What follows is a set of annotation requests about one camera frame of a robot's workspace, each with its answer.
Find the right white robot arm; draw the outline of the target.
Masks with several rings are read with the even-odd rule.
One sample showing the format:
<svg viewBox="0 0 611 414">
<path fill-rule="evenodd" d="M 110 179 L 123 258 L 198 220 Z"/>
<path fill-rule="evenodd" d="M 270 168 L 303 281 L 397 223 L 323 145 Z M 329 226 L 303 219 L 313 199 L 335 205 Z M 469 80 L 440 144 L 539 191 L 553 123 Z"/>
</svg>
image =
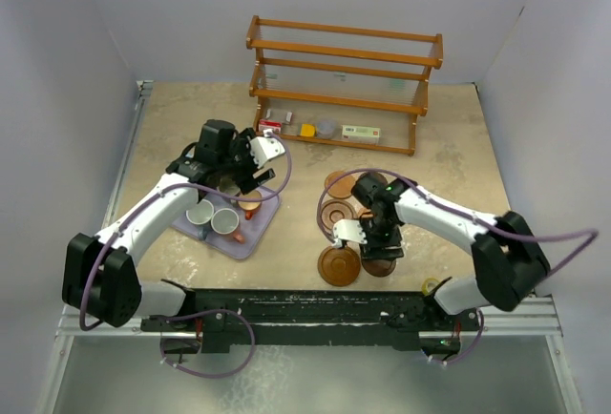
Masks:
<svg viewBox="0 0 611 414">
<path fill-rule="evenodd" d="M 445 279 L 429 294 L 426 322 L 446 329 L 458 314 L 491 305 L 513 311 L 551 272 L 550 263 L 524 218 L 481 213 L 442 199 L 421 186 L 376 173 L 363 173 L 351 189 L 368 210 L 356 220 L 341 220 L 333 236 L 341 244 L 355 242 L 365 263 L 390 265 L 402 258 L 401 227 L 409 224 L 457 246 L 471 256 L 474 274 Z"/>
</svg>

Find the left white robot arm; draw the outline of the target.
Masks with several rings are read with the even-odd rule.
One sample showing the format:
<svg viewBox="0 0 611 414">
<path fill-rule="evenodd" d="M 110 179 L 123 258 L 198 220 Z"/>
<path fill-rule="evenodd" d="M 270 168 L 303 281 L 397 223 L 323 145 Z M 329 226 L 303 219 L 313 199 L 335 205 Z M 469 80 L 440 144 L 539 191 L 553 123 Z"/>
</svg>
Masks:
<svg viewBox="0 0 611 414">
<path fill-rule="evenodd" d="M 179 218 L 207 195 L 218 193 L 224 178 L 243 193 L 274 177 L 270 161 L 289 157 L 280 137 L 267 129 L 238 131 L 227 121 L 209 119 L 198 140 L 165 168 L 157 184 L 124 216 L 92 236 L 68 243 L 62 300 L 78 309 L 79 327 L 91 331 L 106 323 L 120 327 L 133 317 L 158 317 L 176 330 L 193 325 L 195 304 L 185 288 L 170 281 L 139 279 L 137 266 L 148 249 Z"/>
</svg>

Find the brown ringed wooden saucer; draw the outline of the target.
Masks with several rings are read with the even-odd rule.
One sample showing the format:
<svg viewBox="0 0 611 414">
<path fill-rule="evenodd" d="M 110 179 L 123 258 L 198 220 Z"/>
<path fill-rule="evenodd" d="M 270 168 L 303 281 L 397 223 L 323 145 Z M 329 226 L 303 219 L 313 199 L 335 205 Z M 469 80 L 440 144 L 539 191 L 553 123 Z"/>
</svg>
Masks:
<svg viewBox="0 0 611 414">
<path fill-rule="evenodd" d="M 329 199 L 321 207 L 321 220 L 327 228 L 331 228 L 341 219 L 356 219 L 357 213 L 353 205 L 344 199 Z"/>
</svg>

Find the dark walnut coaster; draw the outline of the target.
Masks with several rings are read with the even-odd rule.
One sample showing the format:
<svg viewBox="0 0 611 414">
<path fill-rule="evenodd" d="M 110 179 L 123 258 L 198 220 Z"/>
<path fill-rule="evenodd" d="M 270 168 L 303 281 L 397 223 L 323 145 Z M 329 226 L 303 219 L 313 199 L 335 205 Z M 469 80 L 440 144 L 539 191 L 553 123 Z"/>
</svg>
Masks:
<svg viewBox="0 0 611 414">
<path fill-rule="evenodd" d="M 383 186 L 386 186 L 388 184 L 388 180 L 387 178 L 378 172 L 369 172 L 370 176 L 373 177 L 375 180 L 377 180 L 379 183 L 381 183 Z"/>
<path fill-rule="evenodd" d="M 371 276 L 384 278 L 393 273 L 396 267 L 396 260 L 362 260 L 361 264 L 363 269 Z"/>
</svg>

